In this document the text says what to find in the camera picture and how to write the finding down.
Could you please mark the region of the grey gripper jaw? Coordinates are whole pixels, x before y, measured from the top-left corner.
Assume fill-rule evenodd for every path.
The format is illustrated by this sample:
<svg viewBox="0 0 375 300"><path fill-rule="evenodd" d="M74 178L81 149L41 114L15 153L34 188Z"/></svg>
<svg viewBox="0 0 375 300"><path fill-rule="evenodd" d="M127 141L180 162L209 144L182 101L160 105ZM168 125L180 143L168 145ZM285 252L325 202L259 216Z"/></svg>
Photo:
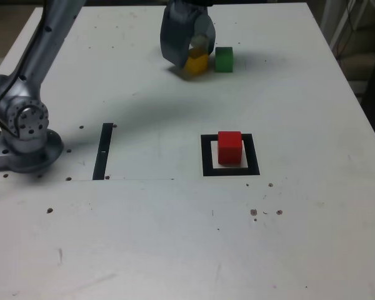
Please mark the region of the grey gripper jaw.
<svg viewBox="0 0 375 300"><path fill-rule="evenodd" d="M162 17L160 46L164 59L183 68L194 33L196 12L188 2L169 2Z"/></svg>
<svg viewBox="0 0 375 300"><path fill-rule="evenodd" d="M211 54L216 40L213 21L207 14L201 14L194 22L194 31L190 45Z"/></svg>

